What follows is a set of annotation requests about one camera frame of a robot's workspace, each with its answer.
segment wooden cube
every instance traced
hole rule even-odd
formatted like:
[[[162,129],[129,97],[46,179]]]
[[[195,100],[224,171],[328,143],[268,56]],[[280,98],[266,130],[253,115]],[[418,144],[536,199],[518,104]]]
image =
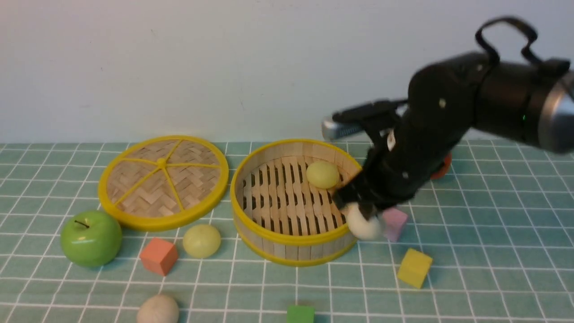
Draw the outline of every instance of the wooden cube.
[[[179,255],[176,246],[168,241],[153,238],[139,255],[143,267],[156,274],[166,276]]]
[[[432,258],[424,253],[409,248],[402,259],[397,278],[420,289],[432,265]]]
[[[398,209],[391,208],[383,212],[382,218],[385,222],[385,231],[383,235],[389,241],[397,242],[401,237],[402,230],[405,227],[409,216]]]
[[[287,323],[313,323],[315,309],[310,306],[293,305],[287,310]]]

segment pink block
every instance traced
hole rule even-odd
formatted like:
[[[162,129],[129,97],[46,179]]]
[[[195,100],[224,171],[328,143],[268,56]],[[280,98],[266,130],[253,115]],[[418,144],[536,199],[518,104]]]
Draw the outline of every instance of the pink block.
[[[385,232],[383,234],[389,241],[397,242],[409,216],[395,208],[391,208],[383,212],[382,218],[385,222]]]

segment steamer basket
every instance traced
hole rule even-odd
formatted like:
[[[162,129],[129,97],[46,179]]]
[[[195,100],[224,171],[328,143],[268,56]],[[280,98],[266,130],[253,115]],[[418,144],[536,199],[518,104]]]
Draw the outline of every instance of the steamer basket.
[[[127,228],[164,231],[192,223],[224,195],[227,160],[195,137],[165,136],[132,146],[104,170],[102,208]]]
[[[318,160],[337,165],[340,184],[361,166],[341,149],[314,140],[283,140],[251,153],[231,181],[234,223],[255,253],[287,266],[314,266],[334,260],[356,243],[331,191],[307,181]]]

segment green apple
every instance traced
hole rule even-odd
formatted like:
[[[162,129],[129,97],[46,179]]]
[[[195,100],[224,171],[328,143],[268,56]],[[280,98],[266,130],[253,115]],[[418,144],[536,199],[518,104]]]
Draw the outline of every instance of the green apple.
[[[112,261],[122,245],[118,221],[100,210],[73,216],[62,229],[60,246],[64,255],[82,267],[99,267]]]

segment beige ball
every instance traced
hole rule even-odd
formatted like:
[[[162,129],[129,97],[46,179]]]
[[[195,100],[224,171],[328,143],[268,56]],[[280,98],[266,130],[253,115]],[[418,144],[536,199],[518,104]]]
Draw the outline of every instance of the beige ball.
[[[371,217],[368,221],[365,220],[357,203],[348,206],[347,225],[351,233],[360,240],[376,240],[383,233],[379,218]]]
[[[159,294],[149,298],[139,308],[137,323],[177,323],[179,307],[175,299]]]
[[[307,167],[307,180],[318,189],[331,189],[339,183],[339,169],[332,163],[316,161]]]

